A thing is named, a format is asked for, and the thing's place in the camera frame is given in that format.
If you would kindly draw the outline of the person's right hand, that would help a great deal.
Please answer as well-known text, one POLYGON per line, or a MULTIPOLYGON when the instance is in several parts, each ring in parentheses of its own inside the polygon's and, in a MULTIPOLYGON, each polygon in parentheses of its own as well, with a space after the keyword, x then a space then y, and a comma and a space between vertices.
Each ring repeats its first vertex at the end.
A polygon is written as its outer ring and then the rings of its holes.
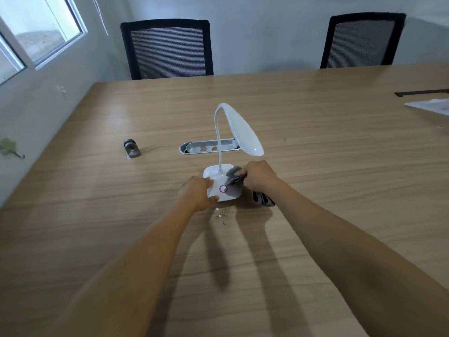
POLYGON ((248 176, 244 179, 244 185, 252 191, 268 194, 280 182, 265 160, 250 161, 245 167, 248 168, 248 176))

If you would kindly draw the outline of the white framed window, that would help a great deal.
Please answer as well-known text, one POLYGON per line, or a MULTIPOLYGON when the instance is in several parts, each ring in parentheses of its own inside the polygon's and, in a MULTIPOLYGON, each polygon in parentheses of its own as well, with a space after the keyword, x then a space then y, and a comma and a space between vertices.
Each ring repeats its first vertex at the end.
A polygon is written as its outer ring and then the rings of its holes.
POLYGON ((0 0, 0 85, 86 33, 74 0, 0 0))

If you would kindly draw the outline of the person's left hand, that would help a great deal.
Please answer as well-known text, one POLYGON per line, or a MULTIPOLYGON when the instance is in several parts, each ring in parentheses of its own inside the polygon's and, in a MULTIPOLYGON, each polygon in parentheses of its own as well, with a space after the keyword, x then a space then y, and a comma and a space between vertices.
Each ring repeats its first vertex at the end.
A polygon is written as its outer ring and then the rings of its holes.
POLYGON ((210 177, 190 177, 179 189, 177 205, 191 214, 212 208, 215 204, 209 204, 207 198, 213 185, 214 180, 210 177))

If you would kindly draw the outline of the grey cleaning cloth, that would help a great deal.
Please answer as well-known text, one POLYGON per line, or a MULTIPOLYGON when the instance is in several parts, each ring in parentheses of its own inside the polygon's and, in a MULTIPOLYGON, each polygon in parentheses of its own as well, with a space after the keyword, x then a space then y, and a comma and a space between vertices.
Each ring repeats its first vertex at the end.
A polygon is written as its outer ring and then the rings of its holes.
POLYGON ((230 187, 235 185, 243 185, 244 180, 238 180, 237 178, 234 177, 234 173, 241 168, 242 167, 234 166, 233 168, 227 171, 226 173, 227 180, 224 184, 225 186, 230 187))

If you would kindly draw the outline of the person's left forearm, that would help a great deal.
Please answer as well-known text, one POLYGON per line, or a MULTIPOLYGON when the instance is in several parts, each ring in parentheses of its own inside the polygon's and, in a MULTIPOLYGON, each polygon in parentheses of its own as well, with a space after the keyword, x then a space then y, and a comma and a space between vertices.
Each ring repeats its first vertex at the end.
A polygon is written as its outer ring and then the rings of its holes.
POLYGON ((179 200, 76 294, 46 337, 144 337, 193 202, 179 200))

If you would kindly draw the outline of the black mesh office chair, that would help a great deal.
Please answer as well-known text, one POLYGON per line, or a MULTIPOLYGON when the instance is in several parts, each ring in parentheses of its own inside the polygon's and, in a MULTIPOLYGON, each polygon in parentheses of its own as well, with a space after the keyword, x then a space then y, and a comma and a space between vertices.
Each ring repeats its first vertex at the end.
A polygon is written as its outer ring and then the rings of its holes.
POLYGON ((132 80, 214 75, 208 20, 123 22, 120 29, 132 80))
POLYGON ((405 22, 393 12, 330 17, 320 68, 392 65, 405 22))

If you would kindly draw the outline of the white desk lamp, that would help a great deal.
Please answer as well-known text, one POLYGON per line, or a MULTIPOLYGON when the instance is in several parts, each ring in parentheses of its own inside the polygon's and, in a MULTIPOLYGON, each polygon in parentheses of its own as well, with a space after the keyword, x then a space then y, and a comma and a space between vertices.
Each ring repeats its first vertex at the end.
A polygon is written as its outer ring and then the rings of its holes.
POLYGON ((218 160, 215 164, 208 166, 203 171, 203 178, 212 181, 212 185, 207 189, 209 198, 218 198, 218 202, 228 202, 238 199, 242 194, 242 186, 238 181, 230 181, 230 171, 234 165, 223 160, 222 154, 233 151, 241 151, 252 157, 264 155, 264 148, 247 121, 229 104, 220 103, 214 113, 214 125, 216 130, 216 152, 218 160), (218 114, 222 111, 233 135, 231 143, 224 143, 221 139, 218 124, 218 114))

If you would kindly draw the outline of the small black metal cylinder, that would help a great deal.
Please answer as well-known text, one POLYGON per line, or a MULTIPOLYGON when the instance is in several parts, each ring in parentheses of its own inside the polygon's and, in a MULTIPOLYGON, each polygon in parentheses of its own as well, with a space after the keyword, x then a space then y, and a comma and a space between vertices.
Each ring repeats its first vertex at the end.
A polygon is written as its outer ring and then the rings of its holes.
POLYGON ((127 139, 123 145, 128 158, 137 158, 141 156, 141 151, 133 139, 127 139))

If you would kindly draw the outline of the green leaf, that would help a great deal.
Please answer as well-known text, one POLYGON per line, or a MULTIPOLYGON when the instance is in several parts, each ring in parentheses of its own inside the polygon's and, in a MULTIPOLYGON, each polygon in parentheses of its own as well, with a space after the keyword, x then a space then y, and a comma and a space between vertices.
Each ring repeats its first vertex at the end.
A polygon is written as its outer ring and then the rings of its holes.
POLYGON ((20 155, 16 148, 16 142, 11 141, 8 138, 0 139, 0 154, 2 155, 14 155, 18 158, 25 158, 25 155, 20 155))

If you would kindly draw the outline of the white paper sheet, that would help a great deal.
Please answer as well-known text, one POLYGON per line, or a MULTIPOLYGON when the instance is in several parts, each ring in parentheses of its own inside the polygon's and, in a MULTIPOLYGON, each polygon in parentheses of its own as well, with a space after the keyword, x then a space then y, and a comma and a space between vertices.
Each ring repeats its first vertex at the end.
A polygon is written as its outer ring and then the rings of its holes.
POLYGON ((449 116, 449 98, 431 99, 427 101, 414 101, 405 103, 404 105, 407 107, 449 116))

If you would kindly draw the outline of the person's right forearm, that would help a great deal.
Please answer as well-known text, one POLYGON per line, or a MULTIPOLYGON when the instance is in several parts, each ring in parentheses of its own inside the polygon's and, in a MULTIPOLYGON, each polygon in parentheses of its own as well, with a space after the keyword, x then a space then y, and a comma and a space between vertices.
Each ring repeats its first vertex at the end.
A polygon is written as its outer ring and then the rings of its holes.
POLYGON ((370 337, 449 337, 449 290, 367 232, 273 178, 268 195, 370 337))

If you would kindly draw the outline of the dark flat strip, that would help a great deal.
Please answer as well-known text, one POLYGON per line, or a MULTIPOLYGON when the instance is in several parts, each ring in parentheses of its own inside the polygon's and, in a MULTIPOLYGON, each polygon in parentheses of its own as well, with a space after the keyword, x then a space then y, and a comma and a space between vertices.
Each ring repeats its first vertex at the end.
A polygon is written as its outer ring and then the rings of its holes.
POLYGON ((427 95, 427 94, 449 94, 449 88, 445 89, 432 89, 432 90, 418 90, 418 91, 406 91, 406 92, 394 92, 397 97, 414 96, 414 95, 427 95))

